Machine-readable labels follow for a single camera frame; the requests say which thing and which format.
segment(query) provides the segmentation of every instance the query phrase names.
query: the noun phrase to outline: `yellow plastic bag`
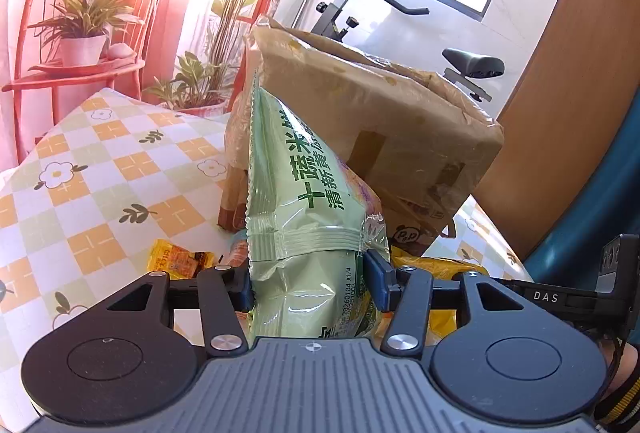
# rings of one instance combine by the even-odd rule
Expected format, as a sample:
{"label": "yellow plastic bag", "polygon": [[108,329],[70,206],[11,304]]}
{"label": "yellow plastic bag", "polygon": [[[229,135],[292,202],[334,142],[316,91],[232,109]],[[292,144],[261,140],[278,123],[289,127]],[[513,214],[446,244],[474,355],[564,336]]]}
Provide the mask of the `yellow plastic bag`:
{"label": "yellow plastic bag", "polygon": [[164,270],[171,279],[195,277],[202,269],[209,269],[218,263],[213,253],[190,253],[165,239],[156,239],[146,264],[148,272]]}
{"label": "yellow plastic bag", "polygon": [[[434,278],[452,279],[459,272],[468,272],[470,270],[489,275],[487,270],[480,265],[474,265],[466,261],[449,258],[432,258],[422,256],[411,256],[398,247],[391,247],[391,264],[396,267],[402,265],[412,265],[419,269],[428,270],[433,274]],[[378,328],[374,333],[376,342],[382,341],[386,329],[389,327],[393,313],[383,316]],[[456,311],[455,310],[432,310],[429,312],[429,327],[427,329],[426,344],[434,345],[447,334],[452,333],[456,329]]]}

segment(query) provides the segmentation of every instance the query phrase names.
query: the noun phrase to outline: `white flower pot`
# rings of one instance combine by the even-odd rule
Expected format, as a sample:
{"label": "white flower pot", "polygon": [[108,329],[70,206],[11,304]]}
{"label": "white flower pot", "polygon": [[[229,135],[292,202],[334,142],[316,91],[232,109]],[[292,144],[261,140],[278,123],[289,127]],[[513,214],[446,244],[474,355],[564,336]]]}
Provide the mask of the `white flower pot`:
{"label": "white flower pot", "polygon": [[81,67],[95,65],[100,60],[100,53],[107,36],[91,38],[63,38],[60,40],[60,54],[65,67]]}

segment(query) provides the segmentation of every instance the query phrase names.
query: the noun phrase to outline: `table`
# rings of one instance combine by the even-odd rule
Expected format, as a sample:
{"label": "table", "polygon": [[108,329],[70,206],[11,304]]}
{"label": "table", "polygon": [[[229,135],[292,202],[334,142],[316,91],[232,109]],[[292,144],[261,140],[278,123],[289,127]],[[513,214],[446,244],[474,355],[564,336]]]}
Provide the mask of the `table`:
{"label": "table", "polygon": [[[60,121],[0,190],[0,425],[19,431],[36,418],[20,383],[31,345],[143,275],[156,238],[228,253],[232,235],[216,225],[225,118],[102,89]],[[135,222],[120,222],[131,212]],[[473,197],[454,222],[457,237],[438,238],[426,255],[530,279]],[[175,322],[202,344],[198,311],[177,311]]]}

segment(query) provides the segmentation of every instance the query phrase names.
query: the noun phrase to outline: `orange chair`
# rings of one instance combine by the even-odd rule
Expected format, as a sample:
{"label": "orange chair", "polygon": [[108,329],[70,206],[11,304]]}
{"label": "orange chair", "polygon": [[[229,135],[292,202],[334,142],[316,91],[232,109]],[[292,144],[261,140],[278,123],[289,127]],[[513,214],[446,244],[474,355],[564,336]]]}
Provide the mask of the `orange chair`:
{"label": "orange chair", "polygon": [[[129,5],[134,8],[133,14],[145,20],[144,25],[127,24],[125,32],[115,32],[111,36],[111,43],[124,42],[136,52],[136,60],[120,68],[101,72],[98,74],[72,77],[53,78],[44,72],[28,73],[28,67],[35,64],[43,64],[56,55],[59,42],[52,42],[42,46],[43,36],[38,36],[39,29],[27,29],[28,25],[37,23],[54,15],[53,0],[26,0],[18,33],[18,44],[15,54],[14,81],[2,87],[2,91],[14,91],[14,124],[15,140],[18,150],[18,161],[26,156],[22,139],[20,138],[20,116],[22,113],[22,91],[33,89],[51,89],[51,106],[53,124],[60,120],[58,111],[60,87],[86,85],[97,82],[105,82],[110,88],[114,87],[115,79],[123,74],[131,74],[133,79],[133,94],[140,99],[140,69],[145,65],[146,42],[153,23],[157,0],[130,0]],[[28,33],[32,32],[33,38],[28,39]]]}

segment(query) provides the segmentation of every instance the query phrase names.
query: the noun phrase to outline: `cable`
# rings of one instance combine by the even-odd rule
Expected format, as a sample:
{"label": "cable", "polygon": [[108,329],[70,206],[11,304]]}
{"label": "cable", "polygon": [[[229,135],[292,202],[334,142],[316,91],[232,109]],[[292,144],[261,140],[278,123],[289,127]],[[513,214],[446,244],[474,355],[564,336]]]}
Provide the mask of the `cable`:
{"label": "cable", "polygon": [[604,392],[612,383],[613,378],[616,376],[616,373],[618,372],[618,368],[620,367],[622,352],[624,351],[625,345],[626,345],[626,340],[620,343],[618,338],[616,337],[616,334],[613,333],[613,331],[609,331],[608,334],[609,334],[609,339],[613,342],[613,348],[614,348],[613,358],[611,360],[611,364],[609,365],[609,368],[607,368],[607,377],[605,378],[604,384],[602,384],[602,387],[600,388],[597,400],[601,399]]}

